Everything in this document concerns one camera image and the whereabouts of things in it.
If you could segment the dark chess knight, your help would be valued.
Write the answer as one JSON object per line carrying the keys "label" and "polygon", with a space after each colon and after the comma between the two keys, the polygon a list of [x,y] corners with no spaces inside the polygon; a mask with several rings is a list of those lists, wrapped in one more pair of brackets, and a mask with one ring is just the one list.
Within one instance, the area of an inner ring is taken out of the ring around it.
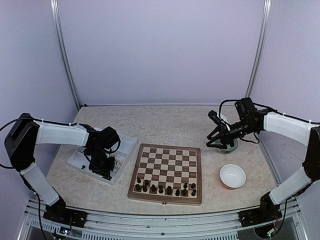
{"label": "dark chess knight", "polygon": [[172,195],[172,187],[171,186],[168,186],[167,189],[166,189],[166,194],[168,196],[171,196]]}
{"label": "dark chess knight", "polygon": [[151,185],[150,191],[152,193],[156,193],[157,192],[157,188],[156,188],[156,186],[154,184]]}

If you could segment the wooden chess board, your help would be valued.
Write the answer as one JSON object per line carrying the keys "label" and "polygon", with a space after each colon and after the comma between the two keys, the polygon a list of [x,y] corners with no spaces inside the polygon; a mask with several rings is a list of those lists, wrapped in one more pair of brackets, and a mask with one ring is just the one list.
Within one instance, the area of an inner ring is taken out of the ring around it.
{"label": "wooden chess board", "polygon": [[[149,181],[147,191],[143,191],[145,180]],[[184,184],[188,183],[187,195],[182,196]],[[141,191],[135,190],[139,184]],[[157,191],[151,192],[155,185]],[[167,195],[167,187],[172,187],[172,195]],[[202,158],[198,147],[169,146],[142,143],[139,147],[127,197],[131,200],[157,202],[162,204],[199,206],[202,204]]]}

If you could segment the dark chess queen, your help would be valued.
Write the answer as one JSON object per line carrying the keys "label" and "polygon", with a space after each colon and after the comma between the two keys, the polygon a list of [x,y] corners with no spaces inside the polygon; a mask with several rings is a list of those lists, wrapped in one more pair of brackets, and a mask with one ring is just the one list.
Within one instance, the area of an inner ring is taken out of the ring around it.
{"label": "dark chess queen", "polygon": [[188,193],[187,189],[184,188],[184,189],[182,190],[182,192],[181,192],[181,195],[185,197],[185,196],[187,195],[187,193]]}

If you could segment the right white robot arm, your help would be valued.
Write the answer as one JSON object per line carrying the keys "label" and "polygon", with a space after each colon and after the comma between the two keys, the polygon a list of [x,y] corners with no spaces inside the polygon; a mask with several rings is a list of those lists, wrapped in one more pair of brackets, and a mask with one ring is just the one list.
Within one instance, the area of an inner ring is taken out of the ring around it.
{"label": "right white robot arm", "polygon": [[235,140],[247,135],[264,134],[263,147],[270,160],[276,164],[281,183],[261,197],[256,218],[266,222],[280,204],[302,194],[320,179],[320,124],[312,120],[281,113],[251,98],[233,100],[239,120],[228,123],[221,110],[211,110],[208,117],[216,124],[207,136],[207,147],[227,150]]}

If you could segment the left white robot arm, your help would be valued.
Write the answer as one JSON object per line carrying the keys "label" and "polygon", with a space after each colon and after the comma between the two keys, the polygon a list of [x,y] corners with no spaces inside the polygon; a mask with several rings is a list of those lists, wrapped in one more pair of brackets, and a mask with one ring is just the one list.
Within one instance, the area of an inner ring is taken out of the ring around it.
{"label": "left white robot arm", "polygon": [[90,169],[108,175],[114,165],[109,154],[121,145],[117,131],[108,126],[97,130],[85,123],[60,123],[32,117],[23,113],[3,125],[10,127],[4,138],[4,148],[10,161],[9,169],[16,170],[25,184],[49,208],[50,214],[63,223],[70,218],[64,199],[47,180],[47,172],[60,146],[84,148]]}

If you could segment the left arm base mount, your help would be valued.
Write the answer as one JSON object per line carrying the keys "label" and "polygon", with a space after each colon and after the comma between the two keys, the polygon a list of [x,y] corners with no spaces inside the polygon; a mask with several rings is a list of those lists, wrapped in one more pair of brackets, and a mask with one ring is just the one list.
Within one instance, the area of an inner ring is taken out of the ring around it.
{"label": "left arm base mount", "polygon": [[88,213],[81,210],[65,208],[62,213],[53,213],[46,210],[43,217],[56,223],[68,225],[71,227],[84,228]]}

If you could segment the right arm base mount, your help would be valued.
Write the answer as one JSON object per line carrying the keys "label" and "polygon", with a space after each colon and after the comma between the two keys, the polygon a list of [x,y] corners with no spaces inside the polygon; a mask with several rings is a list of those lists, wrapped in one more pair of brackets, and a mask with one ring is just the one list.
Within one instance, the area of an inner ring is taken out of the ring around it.
{"label": "right arm base mount", "polygon": [[243,210],[238,213],[238,218],[242,227],[254,226],[269,221],[281,218],[282,212],[278,209],[276,211],[263,211],[260,207],[249,210]]}

